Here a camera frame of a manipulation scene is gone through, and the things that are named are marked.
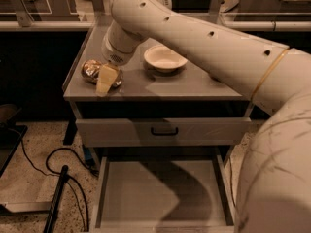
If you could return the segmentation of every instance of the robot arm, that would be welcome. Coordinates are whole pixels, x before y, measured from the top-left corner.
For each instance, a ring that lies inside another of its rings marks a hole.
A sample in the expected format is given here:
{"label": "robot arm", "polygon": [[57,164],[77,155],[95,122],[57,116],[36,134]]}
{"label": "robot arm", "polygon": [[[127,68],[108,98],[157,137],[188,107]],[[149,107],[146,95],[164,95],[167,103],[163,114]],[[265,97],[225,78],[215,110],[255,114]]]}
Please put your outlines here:
{"label": "robot arm", "polygon": [[235,232],[311,232],[311,56],[174,13],[160,1],[111,0],[115,22],[104,56],[125,64],[154,38],[274,114],[244,158]]}

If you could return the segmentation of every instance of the white bowl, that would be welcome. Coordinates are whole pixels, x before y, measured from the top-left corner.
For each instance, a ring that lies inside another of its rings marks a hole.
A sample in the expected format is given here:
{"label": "white bowl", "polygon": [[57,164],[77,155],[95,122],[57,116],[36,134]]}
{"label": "white bowl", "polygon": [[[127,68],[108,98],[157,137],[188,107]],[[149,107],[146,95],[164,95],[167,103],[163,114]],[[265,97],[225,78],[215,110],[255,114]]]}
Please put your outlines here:
{"label": "white bowl", "polygon": [[185,58],[165,45],[155,45],[147,49],[144,58],[162,73],[173,72],[187,63]]}

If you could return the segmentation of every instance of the black drawer handle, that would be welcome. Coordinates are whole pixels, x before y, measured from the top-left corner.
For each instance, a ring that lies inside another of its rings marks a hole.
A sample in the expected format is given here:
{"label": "black drawer handle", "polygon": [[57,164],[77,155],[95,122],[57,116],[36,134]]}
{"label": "black drawer handle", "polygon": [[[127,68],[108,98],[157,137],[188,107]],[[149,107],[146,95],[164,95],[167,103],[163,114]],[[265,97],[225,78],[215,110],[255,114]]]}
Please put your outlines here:
{"label": "black drawer handle", "polygon": [[175,128],[175,130],[173,131],[173,129],[154,129],[153,127],[151,128],[151,132],[154,136],[176,136],[178,134],[178,127]]}

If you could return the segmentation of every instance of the drawer front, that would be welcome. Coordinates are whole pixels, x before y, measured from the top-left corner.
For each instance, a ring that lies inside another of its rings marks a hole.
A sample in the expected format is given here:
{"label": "drawer front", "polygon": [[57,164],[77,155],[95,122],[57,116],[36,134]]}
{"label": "drawer front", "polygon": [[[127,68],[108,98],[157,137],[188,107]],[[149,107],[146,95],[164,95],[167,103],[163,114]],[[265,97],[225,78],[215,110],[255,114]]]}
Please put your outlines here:
{"label": "drawer front", "polygon": [[78,119],[86,147],[238,144],[249,118]]}

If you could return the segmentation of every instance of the speckled floor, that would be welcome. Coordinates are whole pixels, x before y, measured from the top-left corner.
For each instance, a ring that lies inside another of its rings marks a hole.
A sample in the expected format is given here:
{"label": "speckled floor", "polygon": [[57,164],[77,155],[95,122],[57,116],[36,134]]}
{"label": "speckled floor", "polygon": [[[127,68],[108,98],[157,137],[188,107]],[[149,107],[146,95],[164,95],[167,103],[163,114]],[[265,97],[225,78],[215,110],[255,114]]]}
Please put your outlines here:
{"label": "speckled floor", "polygon": [[[28,126],[28,131],[24,136],[26,152],[37,168],[48,173],[45,167],[46,158],[53,150],[63,147],[62,141],[67,123],[27,122],[24,124]],[[252,126],[250,131],[245,134],[241,144],[234,148],[231,155],[234,194],[244,152],[258,128],[258,126]],[[80,157],[83,157],[79,134],[76,135],[74,143],[70,148],[75,150]],[[58,152],[52,157],[50,164],[54,170],[60,170],[62,165],[69,166],[69,174],[81,183],[85,191],[88,209],[91,213],[97,179],[78,162],[72,153],[67,151]],[[226,165],[225,172],[229,181],[229,164]],[[57,177],[44,176],[33,169],[23,155],[21,146],[19,146],[6,171],[0,178],[0,201],[11,203],[51,201],[57,181]],[[83,199],[79,191],[77,191],[77,196],[84,212]],[[1,216],[0,232],[43,232],[46,219],[46,214]],[[54,232],[81,231],[83,231],[83,224],[75,196],[70,187],[65,185]]]}

